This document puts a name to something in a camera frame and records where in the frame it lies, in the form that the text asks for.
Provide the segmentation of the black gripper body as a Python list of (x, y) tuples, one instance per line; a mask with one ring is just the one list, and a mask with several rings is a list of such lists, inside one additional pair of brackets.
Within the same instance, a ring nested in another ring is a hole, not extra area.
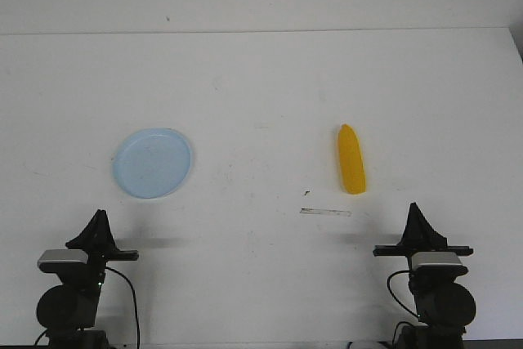
[(474, 249), (469, 246), (449, 246), (447, 248), (408, 248), (399, 245), (376, 245), (373, 249), (375, 257), (411, 257), (419, 252), (450, 252), (459, 257), (468, 257), (474, 253)]
[(134, 262), (139, 258), (136, 250), (110, 249), (95, 251), (88, 255), (87, 265), (93, 271), (103, 271), (108, 262)]

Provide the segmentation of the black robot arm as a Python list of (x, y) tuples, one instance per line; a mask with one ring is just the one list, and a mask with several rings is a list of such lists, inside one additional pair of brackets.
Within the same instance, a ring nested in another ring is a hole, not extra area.
[[(419, 206), (409, 205), (407, 221), (399, 243), (376, 245), (375, 257), (405, 257), (408, 268), (387, 277), (387, 290), (405, 311), (418, 321), (400, 321), (395, 327), (391, 348), (463, 348), (466, 327), (476, 317), (472, 294), (456, 282), (468, 273), (460, 258), (473, 254), (469, 246), (448, 244), (430, 225)], [(409, 277), (408, 287), (415, 309), (409, 309), (394, 294), (391, 280)]]
[(136, 250), (118, 248), (107, 212), (101, 209), (64, 248), (44, 251), (37, 261), (38, 269), (60, 280), (40, 297), (36, 307), (47, 346), (111, 348), (106, 331), (94, 329), (101, 289), (108, 271), (126, 282), (130, 279), (107, 263), (134, 262), (138, 258)]

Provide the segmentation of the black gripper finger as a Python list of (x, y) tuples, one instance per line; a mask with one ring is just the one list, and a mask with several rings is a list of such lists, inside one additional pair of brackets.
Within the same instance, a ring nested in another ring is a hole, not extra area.
[(101, 223), (102, 211), (98, 209), (87, 226), (79, 235), (65, 243), (67, 249), (95, 249), (97, 237), (99, 235), (99, 226)]
[(400, 244), (404, 247), (413, 247), (418, 241), (418, 206), (415, 202), (409, 205), (409, 212), (404, 233)]
[(419, 243), (425, 248), (447, 248), (447, 239), (430, 225), (419, 206), (416, 206), (416, 211), (420, 232)]
[(100, 245), (105, 252), (118, 251), (105, 210), (100, 210)]

